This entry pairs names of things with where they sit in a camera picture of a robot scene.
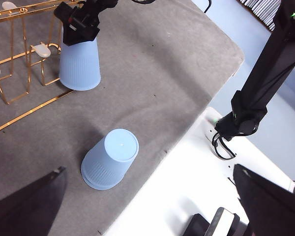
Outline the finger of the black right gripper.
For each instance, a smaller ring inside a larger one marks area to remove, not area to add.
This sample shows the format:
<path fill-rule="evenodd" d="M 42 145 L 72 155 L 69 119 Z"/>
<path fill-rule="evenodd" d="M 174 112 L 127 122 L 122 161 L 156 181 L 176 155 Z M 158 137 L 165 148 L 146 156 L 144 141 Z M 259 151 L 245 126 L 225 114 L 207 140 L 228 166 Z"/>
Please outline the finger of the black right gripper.
<path fill-rule="evenodd" d="M 95 31 L 91 31 L 90 33 L 80 34 L 77 31 L 71 29 L 63 30 L 63 43 L 67 46 L 72 46 L 78 43 L 93 41 L 100 29 L 95 29 Z"/>

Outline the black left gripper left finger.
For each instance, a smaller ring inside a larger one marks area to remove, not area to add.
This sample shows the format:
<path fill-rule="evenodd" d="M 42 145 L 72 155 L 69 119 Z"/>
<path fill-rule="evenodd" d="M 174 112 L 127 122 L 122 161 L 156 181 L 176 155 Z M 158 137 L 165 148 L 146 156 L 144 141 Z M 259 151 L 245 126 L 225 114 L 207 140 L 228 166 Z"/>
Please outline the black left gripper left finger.
<path fill-rule="evenodd" d="M 66 187 L 67 171 L 60 166 L 1 199 L 0 236 L 47 236 Z"/>

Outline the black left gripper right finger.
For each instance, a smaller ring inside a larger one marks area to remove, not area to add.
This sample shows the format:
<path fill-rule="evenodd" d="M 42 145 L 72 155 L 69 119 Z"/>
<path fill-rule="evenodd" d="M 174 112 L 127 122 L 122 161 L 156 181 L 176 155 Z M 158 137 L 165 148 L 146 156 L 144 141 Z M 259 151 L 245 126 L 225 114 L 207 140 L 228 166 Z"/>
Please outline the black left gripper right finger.
<path fill-rule="evenodd" d="M 295 236 L 295 188 L 290 192 L 241 164 L 233 179 L 254 235 Z"/>

